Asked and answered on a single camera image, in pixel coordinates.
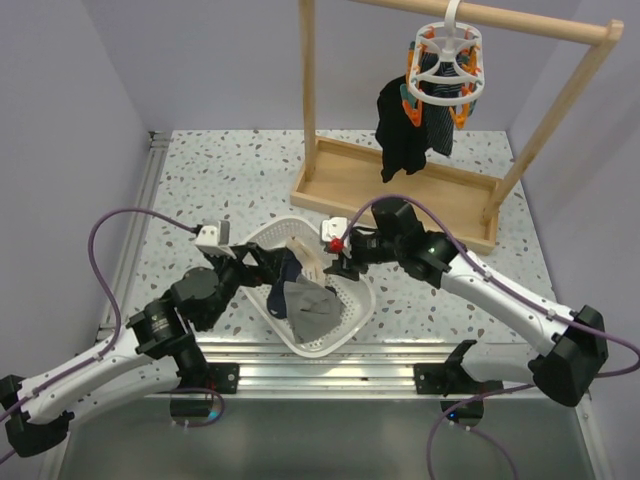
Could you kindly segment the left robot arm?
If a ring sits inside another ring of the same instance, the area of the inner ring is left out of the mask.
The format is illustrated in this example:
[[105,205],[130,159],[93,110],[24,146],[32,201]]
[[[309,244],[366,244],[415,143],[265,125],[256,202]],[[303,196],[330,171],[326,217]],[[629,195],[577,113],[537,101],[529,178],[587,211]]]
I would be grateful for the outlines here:
[[214,327],[240,288],[275,284],[284,256],[254,242],[209,255],[208,266],[188,270],[91,349],[36,377],[3,378],[1,421],[13,453],[44,453],[82,420],[149,394],[219,401],[195,334]]

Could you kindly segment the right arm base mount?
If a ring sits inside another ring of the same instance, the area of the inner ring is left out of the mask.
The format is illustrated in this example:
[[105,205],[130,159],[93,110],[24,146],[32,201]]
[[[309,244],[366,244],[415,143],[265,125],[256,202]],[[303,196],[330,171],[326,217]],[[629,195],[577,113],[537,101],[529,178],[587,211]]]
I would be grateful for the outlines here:
[[[447,400],[451,395],[474,396],[489,390],[486,383],[473,380],[457,367],[448,368],[444,363],[417,363],[413,366],[413,378],[417,394],[442,397],[441,410],[451,408],[456,400]],[[484,416],[483,401],[474,401],[456,407],[446,419],[465,427],[475,427]]]

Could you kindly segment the navy underwear with beige band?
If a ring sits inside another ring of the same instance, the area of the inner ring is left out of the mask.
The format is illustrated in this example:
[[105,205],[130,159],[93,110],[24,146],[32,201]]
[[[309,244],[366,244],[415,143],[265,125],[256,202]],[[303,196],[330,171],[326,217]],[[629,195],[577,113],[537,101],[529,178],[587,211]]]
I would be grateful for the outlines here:
[[284,257],[280,265],[280,278],[271,287],[267,296],[267,310],[273,317],[286,319],[284,284],[287,281],[296,282],[301,278],[321,286],[328,286],[317,256],[296,237],[289,237],[285,241]]

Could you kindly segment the navy striped underwear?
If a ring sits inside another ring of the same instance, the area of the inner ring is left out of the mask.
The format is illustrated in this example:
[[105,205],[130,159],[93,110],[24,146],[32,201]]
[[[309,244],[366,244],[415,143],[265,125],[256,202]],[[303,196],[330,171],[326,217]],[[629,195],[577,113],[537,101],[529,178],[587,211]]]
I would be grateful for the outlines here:
[[[433,53],[425,53],[421,59],[421,71],[430,70],[438,60]],[[457,77],[452,63],[441,62],[435,76]],[[420,82],[420,89],[429,96],[438,98],[458,98],[463,84],[434,84]],[[449,107],[432,105],[423,102],[423,123],[426,128],[428,148],[438,154],[449,157],[453,149],[454,122]]]

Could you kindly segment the black underwear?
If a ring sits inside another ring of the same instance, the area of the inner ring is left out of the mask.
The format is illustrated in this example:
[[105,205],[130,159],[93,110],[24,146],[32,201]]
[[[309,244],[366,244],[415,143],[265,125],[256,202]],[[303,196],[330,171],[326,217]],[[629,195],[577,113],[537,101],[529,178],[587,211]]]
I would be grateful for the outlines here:
[[383,87],[377,98],[379,120],[375,139],[382,148],[384,183],[390,182],[401,170],[412,175],[426,166],[427,130],[424,126],[415,127],[406,115],[400,91],[404,84],[404,76],[396,77]]

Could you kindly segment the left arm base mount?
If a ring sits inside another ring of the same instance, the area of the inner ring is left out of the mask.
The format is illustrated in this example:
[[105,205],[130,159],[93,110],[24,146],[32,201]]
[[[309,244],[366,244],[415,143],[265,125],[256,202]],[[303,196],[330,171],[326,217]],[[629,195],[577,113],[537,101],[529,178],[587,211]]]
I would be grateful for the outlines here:
[[222,419],[226,397],[235,395],[240,380],[237,363],[209,363],[205,372],[182,380],[169,391],[173,422],[184,429],[203,428]]

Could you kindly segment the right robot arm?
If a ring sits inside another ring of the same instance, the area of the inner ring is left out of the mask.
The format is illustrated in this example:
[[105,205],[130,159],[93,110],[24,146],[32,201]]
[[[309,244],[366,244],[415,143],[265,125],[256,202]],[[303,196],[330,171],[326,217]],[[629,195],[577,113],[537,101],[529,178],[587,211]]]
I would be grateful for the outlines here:
[[371,265],[395,263],[411,278],[485,311],[525,341],[499,346],[464,340],[442,365],[419,367],[417,375],[443,396],[512,382],[532,384],[564,406],[579,403],[608,358],[597,310],[575,311],[510,280],[448,232],[426,229],[405,198],[379,198],[371,212],[372,228],[345,217],[322,222],[321,241],[335,257],[326,273],[355,281]]

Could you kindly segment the grey underwear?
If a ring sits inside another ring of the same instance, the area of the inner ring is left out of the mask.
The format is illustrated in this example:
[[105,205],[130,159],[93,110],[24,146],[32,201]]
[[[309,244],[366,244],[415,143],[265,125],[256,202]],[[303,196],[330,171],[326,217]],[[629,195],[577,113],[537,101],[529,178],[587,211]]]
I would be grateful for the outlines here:
[[341,323],[342,302],[336,290],[301,278],[284,284],[286,319],[298,344],[329,334]]

